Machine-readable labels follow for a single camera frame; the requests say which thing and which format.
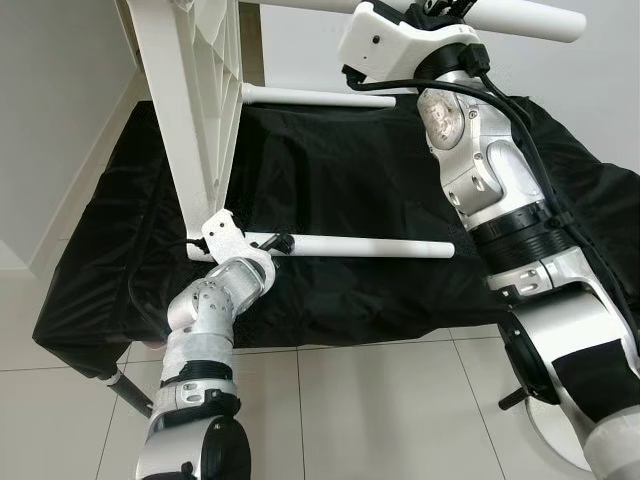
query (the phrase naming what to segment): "black cloth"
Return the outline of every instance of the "black cloth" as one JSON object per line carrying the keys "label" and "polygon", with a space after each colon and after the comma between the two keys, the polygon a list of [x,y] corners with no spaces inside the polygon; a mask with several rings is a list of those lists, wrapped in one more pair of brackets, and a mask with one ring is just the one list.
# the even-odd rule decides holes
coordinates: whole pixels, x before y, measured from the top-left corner
{"label": "black cloth", "polygon": [[[532,135],[554,187],[639,305],[640,179],[598,162],[527,99]],[[415,338],[440,327],[496,323],[508,314],[429,154],[412,95],[394,109],[244,106],[226,207],[244,230],[451,241],[432,259],[282,258],[271,291],[235,324],[236,346],[351,345]],[[211,264],[185,236],[153,106],[141,102],[60,261],[34,339],[87,376],[113,365],[130,340],[158,340],[126,292],[166,323],[171,298]]]}

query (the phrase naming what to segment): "white pipe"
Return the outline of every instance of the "white pipe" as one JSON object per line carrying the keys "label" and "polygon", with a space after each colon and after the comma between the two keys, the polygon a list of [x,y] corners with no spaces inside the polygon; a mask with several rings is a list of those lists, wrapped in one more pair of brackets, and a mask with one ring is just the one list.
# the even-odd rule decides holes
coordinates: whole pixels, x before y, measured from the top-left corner
{"label": "white pipe", "polygon": [[[273,233],[245,233],[245,238],[249,242],[258,244],[266,242],[272,236]],[[451,258],[455,253],[455,247],[448,242],[320,235],[292,235],[292,237],[295,245],[291,255],[297,257]]]}
{"label": "white pipe", "polygon": [[358,95],[352,93],[315,92],[289,88],[258,87],[242,84],[242,103],[284,103],[291,105],[325,105],[336,107],[395,107],[394,97]]}
{"label": "white pipe", "polygon": [[[248,3],[353,13],[360,0],[241,0]],[[414,0],[384,0],[404,13]],[[525,0],[478,0],[465,16],[465,22],[478,30],[574,42],[584,33],[584,15]]]}
{"label": "white pipe", "polygon": [[586,17],[524,0],[479,0],[465,21],[478,30],[574,42],[587,28]]}

